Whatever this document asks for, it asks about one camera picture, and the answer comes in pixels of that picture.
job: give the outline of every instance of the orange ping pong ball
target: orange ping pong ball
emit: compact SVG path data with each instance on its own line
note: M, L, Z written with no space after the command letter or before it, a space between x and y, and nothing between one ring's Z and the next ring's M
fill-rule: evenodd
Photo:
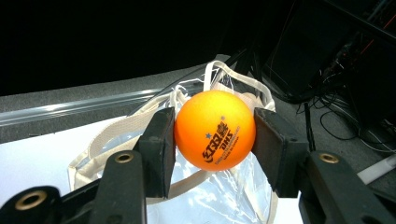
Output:
M249 153L256 137L248 106L226 91L203 91L190 98L175 122L175 139L191 164L207 171L227 170Z

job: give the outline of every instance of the clear plastic bag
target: clear plastic bag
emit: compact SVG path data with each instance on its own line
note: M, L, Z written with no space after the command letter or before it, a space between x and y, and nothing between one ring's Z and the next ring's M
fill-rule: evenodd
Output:
M71 190L100 178L106 158L112 153L133 148L156 111L173 106L178 112L194 94L214 89L237 95L252 112L254 107L275 111L271 93L265 86L214 61L205 67L205 72L201 68L184 76L130 116L116 121L120 126L109 125L100 132L89 148L70 164ZM147 198L149 224L272 222L276 195L252 153L234 168L221 172L200 171L178 149L176 158L170 198Z

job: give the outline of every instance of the gray floor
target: gray floor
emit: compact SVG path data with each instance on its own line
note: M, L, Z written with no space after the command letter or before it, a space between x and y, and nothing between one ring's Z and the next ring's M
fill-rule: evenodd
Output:
M220 60L224 60L225 58L227 57L223 55L218 56L218 59ZM56 105L67 102L100 98L114 94L160 89L166 87L173 81L185 76L190 71L193 71L198 67L201 67L201 65L153 75L150 77L132 78L123 81L81 86L56 91L42 91L0 97L0 115L1 113L5 112L18 111L37 106ZM276 98L275 100L276 112L288 120L290 124L293 125L299 132L305 134L304 113L296 114L298 106L284 103ZM138 105L140 104L122 105L90 112L77 113L69 116L3 126L0 127L0 144L33 137L40 134L56 133L96 121L127 115ZM327 111L329 111L328 108L311 109L312 129L314 132L317 149L328 150L341 155L344 159L346 159L346 161L356 173L374 164L375 162L381 161L387 156L392 155L391 152L375 151L374 149L364 145L360 139L340 141L333 138L323 129L319 122L320 116ZM350 135L350 130L347 128L345 123L335 115L329 114L329 116L326 116L325 121L327 127L333 133L337 133L337 135L345 137ZM381 145L376 147L380 150L388 150ZM380 191L386 192L389 195L392 195L393 197L396 197L396 171L393 170L387 173L386 175L378 178L369 186L373 189L378 189Z

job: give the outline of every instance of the plastic bag handle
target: plastic bag handle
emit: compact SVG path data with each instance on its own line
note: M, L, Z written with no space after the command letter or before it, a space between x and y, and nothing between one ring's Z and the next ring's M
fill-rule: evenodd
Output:
M258 80L254 79L254 78L247 77L247 76L244 76L244 75L241 75L241 74L235 72L230 67L228 67L227 64L225 64L221 61L213 61L207 65L207 67L205 69L204 91L211 90L211 77L212 77L212 71L213 71L214 66L221 68L222 71L215 78L215 80L213 80L212 83L217 83L225 75L233 77L236 80L241 81L251 87L254 87L255 89L264 93L264 99L263 99L264 100L264 108L275 111L274 99L272 98L270 90L266 86L264 86L264 84L260 83Z

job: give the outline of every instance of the black cable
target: black cable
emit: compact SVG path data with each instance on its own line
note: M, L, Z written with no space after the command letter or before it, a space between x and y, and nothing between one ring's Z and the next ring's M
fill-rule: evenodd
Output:
M316 106L316 103L317 103L319 100L320 100L320 97L314 96L314 97L312 98L312 105L309 105L308 108L311 108L311 107L313 106L314 108L319 109L319 107ZM296 114L303 114L303 113L305 112L305 110L300 111L301 105L302 105L302 104L299 104L299 105L298 105Z
M316 108L316 109L321 109L323 106L317 106L317 103L320 102L320 99L321 99L321 97L319 97L319 96L314 96L311 107L313 106L313 107Z
M326 107L326 105L325 104L323 104L323 99L322 99L322 97L321 96L316 96L318 99L314 102L314 108L315 109L322 109L322 108L324 108L324 107Z
M254 76L256 80L261 81L261 73L262 67L260 65L260 56L257 52L253 52L253 66L250 66L250 73Z
M350 108L350 105L348 103L346 103L344 100L340 99L340 98L336 98L334 104L338 105L338 106L340 106L342 108L345 108L345 109L349 109Z
M385 122L386 129L390 129L392 135L396 137L396 127L393 124L388 124Z
M342 108L344 108L344 109L349 109L350 108L350 106L347 104L347 103L341 103L341 102L337 102L337 97L336 97L336 93L334 93L333 95L332 95L332 99L329 99L328 98L328 94L325 94L325 95L323 95L322 96L322 99L324 99L324 100L326 100L327 102L329 102L329 105L337 105L337 106L339 106L339 107L342 107Z
M326 128L326 126L323 124L323 118L324 118L326 115L330 114L330 113L335 113L335 114L338 115L339 117L341 117L341 118L347 120L348 122L350 122L350 120L349 120L344 114L342 114L342 113L340 113L340 112L338 112L338 111L331 110L331 111L328 111L328 112L322 114L322 115L320 116L320 124L321 124L321 126L323 127L323 129L324 129L329 135L331 135L332 137L334 137L334 138L336 138L336 139L338 139L338 140L342 140L342 141L352 140L352 139L355 139L355 138L359 137L359 129L358 129L358 130L355 130L355 135L354 135L354 136L351 136L351 137L348 137L348 138L342 138L342 137L336 136L335 134L331 133L331 132Z
M388 144L388 143L394 143L394 142L396 142L396 138L390 139L390 140L386 140L386 141L381 141L381 142L372 142L372 141L369 141L369 140L364 139L364 138L361 136L361 132L359 132L359 139L361 139L362 141L364 141L364 142L366 142L366 143L373 144L373 145L378 145L378 144L383 145L383 144Z
M306 124L306 135L308 138L308 143L309 143L309 150L315 151L315 139L314 139L314 133L312 132L312 126L311 126L311 113L309 110L308 103L304 103L304 111L305 111L305 124Z
M319 97L319 100L320 100L320 102L322 103L322 106L321 106L321 107L318 107L317 109L321 109L321 108L325 108L325 107L329 108L329 106L330 106L333 102L335 102L335 94L332 95L332 99L328 99L328 98L327 98L327 95L325 94L325 95L320 96L320 97Z

